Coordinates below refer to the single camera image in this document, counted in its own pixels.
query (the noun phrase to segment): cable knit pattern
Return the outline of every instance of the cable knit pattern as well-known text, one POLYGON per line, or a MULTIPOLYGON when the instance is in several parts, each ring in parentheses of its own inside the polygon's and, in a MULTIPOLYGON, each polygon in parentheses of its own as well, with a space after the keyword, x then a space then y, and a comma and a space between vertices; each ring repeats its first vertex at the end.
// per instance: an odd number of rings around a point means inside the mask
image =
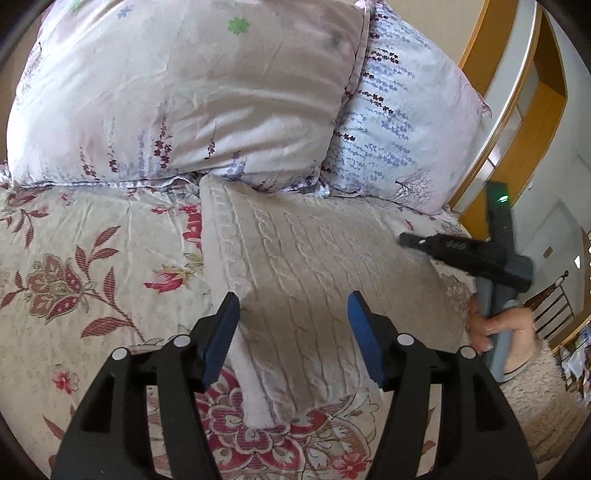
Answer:
POLYGON ((573 443, 588 412, 574 393, 564 390, 558 366, 543 340, 529 367, 501 388, 542 478, 573 443))
POLYGON ((346 313, 353 290, 400 332, 459 346, 462 320, 445 286, 388 226, 400 215, 393 203, 261 194, 213 176, 200 191, 212 300, 230 290, 241 301, 229 357, 248 425, 286 423, 370 385, 346 313))

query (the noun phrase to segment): silver screw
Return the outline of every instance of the silver screw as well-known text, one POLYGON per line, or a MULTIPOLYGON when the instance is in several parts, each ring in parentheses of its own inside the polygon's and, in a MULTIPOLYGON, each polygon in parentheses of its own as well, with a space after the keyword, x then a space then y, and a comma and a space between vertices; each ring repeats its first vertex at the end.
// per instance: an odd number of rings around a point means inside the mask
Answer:
POLYGON ((173 343, 174 346, 182 348, 191 343, 191 337, 189 335, 179 335, 178 337, 175 337, 173 343))
POLYGON ((113 360, 123 360, 127 356, 127 348, 120 347, 116 350, 113 350, 111 357, 113 360))
POLYGON ((398 338, 396 338, 396 340, 400 345, 404 346, 410 346, 414 343, 414 338, 412 337, 412 335, 409 335, 407 333, 401 333, 400 335, 398 335, 398 338))
POLYGON ((462 357, 467 358, 468 360, 472 360, 476 358, 476 350, 474 350, 471 346, 463 346, 460 350, 462 357))

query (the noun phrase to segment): floral bed sheet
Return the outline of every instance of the floral bed sheet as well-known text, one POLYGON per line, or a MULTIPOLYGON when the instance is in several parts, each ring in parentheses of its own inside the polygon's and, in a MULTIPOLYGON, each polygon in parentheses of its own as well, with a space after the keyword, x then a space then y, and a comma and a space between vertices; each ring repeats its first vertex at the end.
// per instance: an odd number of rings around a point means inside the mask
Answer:
MULTIPOLYGON (((457 224, 399 208, 403 229, 461 233, 457 224)), ((109 353, 155 349, 217 306, 202 273, 198 188, 10 188, 0 184, 0 411, 48 476, 64 431, 109 353)), ((466 279, 437 267, 458 309, 466 279)), ((365 477, 391 394, 377 389, 255 430, 243 422, 230 365, 196 402, 225 480, 365 477)), ((433 387, 418 473, 434 462, 433 387)), ((170 476, 157 390, 148 389, 157 472, 170 476)))

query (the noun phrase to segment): human hand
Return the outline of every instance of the human hand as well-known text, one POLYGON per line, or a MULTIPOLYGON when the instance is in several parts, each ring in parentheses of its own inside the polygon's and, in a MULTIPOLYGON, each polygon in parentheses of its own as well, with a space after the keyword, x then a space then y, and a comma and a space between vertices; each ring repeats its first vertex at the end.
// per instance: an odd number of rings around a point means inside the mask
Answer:
POLYGON ((513 330, 511 349, 505 363, 505 373, 516 370, 535 354, 534 319, 530 309, 516 307, 491 319, 485 319, 479 314, 476 297, 472 297, 469 303, 466 330, 474 350, 479 353, 487 352, 492 348, 489 335, 513 330))

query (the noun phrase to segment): beige fuzzy sleeve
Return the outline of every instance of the beige fuzzy sleeve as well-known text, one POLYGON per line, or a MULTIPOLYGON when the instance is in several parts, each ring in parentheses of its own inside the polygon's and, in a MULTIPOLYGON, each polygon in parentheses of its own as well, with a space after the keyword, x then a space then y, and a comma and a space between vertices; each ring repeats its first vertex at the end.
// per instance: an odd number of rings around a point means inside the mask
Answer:
POLYGON ((573 442, 587 411, 564 381, 550 348, 539 340, 537 354, 519 376, 501 386, 530 446, 542 478, 573 442))

